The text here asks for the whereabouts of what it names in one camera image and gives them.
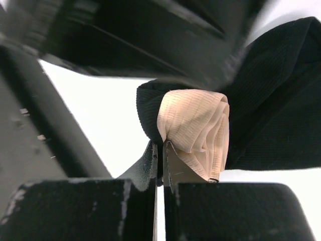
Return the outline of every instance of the cloth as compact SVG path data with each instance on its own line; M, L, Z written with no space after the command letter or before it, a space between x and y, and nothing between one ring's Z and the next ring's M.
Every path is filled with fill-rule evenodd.
M303 18L255 40L233 83L214 90L230 105L226 169L282 170L321 166L321 24ZM157 115L167 92L185 86L145 83L137 111L147 136L163 140Z
M219 180L229 146L229 105L221 93L173 90L160 104L157 128L178 157L203 179Z

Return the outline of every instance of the white background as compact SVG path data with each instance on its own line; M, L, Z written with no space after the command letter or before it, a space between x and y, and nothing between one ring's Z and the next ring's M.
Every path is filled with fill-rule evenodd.
M267 30L294 19L321 19L321 0L280 0L262 13L250 42ZM119 176L143 154L148 138L140 127L135 107L136 88L148 80L93 78L46 62L41 64L74 115L81 129L114 177ZM127 142L124 151L123 143ZM299 171L225 171L221 181L279 182L298 196L317 240L321 240L321 169ZM158 190L158 240L165 241L163 189Z

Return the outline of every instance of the black cloth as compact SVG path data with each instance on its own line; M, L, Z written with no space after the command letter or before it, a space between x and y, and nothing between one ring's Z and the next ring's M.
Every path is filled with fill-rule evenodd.
M321 166L321 24L303 18L255 40L233 83L217 92L230 104L226 169ZM137 89L146 135L161 144L156 120L163 96L184 89L153 81Z

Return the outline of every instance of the ribbed fabric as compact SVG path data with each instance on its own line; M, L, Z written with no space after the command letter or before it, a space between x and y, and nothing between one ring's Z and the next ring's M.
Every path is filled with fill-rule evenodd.
M219 180L229 145L227 97L205 90L173 90L160 104L157 128L178 157L205 180Z
M137 89L141 125L160 144L157 114L172 89L168 84ZM260 36L249 46L233 83L215 91L226 95L230 105L226 169L321 166L321 24L316 18Z

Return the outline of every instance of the beige cloth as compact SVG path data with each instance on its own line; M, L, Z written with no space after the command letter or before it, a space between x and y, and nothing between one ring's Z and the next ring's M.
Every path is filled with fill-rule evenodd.
M169 91L160 104L158 131L198 175L207 181L219 180L227 159L229 111L227 97L221 93Z

